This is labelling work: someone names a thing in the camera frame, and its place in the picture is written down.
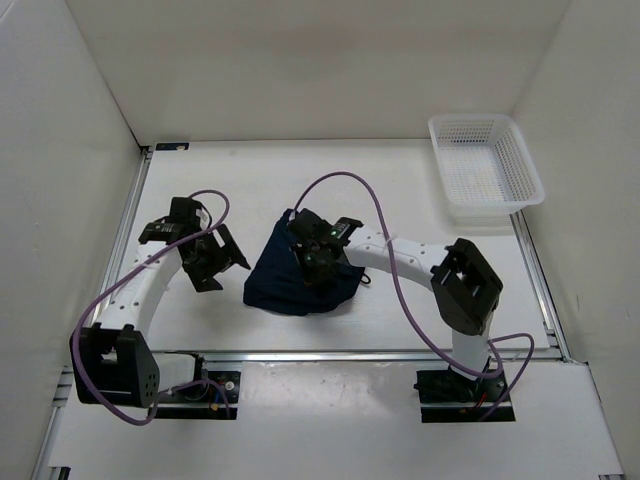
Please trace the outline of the navy blue shorts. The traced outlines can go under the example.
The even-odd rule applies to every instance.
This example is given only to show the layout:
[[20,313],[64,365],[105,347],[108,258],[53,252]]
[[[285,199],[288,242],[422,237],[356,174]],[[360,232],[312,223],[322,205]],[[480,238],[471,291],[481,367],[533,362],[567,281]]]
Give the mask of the navy blue shorts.
[[287,209],[272,233],[248,278],[243,303],[271,313],[306,316],[337,309],[351,300],[361,285],[370,282],[362,267],[340,265],[328,282],[317,287],[304,283],[303,272],[291,250],[295,238],[287,231],[292,211]]

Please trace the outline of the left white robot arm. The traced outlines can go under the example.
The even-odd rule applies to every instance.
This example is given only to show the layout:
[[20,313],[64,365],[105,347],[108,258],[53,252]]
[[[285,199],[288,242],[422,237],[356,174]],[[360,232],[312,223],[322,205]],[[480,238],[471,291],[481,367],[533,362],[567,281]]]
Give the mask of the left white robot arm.
[[217,275],[250,267],[223,220],[199,195],[175,197],[168,214],[147,223],[131,268],[103,297],[96,320],[70,338],[77,395],[85,404],[149,408],[161,392],[206,395],[210,377],[195,353],[155,354],[147,343],[169,284],[184,272],[198,293],[222,290]]

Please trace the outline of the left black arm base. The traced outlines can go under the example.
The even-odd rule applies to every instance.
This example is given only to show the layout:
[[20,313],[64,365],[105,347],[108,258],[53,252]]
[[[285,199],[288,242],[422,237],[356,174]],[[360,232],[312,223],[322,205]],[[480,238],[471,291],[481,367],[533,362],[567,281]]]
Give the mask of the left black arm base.
[[223,399],[212,385],[198,385],[165,395],[158,406],[155,418],[162,420],[236,420],[238,416],[242,373],[240,370],[222,370],[204,367],[209,379],[225,393]]

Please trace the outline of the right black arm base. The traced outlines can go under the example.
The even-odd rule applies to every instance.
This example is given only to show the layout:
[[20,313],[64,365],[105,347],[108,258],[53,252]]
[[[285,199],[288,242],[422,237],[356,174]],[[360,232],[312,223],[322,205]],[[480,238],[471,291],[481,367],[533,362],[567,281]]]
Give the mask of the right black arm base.
[[418,393],[423,424],[516,421],[504,373],[492,379],[470,380],[452,369],[419,370],[413,388]]

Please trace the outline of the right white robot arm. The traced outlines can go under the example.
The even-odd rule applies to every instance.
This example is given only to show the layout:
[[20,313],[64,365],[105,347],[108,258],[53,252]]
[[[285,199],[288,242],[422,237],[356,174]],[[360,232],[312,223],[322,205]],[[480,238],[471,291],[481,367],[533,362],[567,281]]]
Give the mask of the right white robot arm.
[[294,237],[293,252],[309,286],[326,283],[340,265],[384,271],[406,315],[408,305],[399,280],[425,287],[434,297],[440,317],[452,331],[452,353],[446,355],[422,332],[413,317],[412,327],[429,348],[449,363],[449,387],[460,399],[480,393],[490,373],[489,330],[503,283],[476,245],[459,238],[438,246],[401,238],[392,239],[348,217],[331,224],[308,209],[289,216],[287,230]]

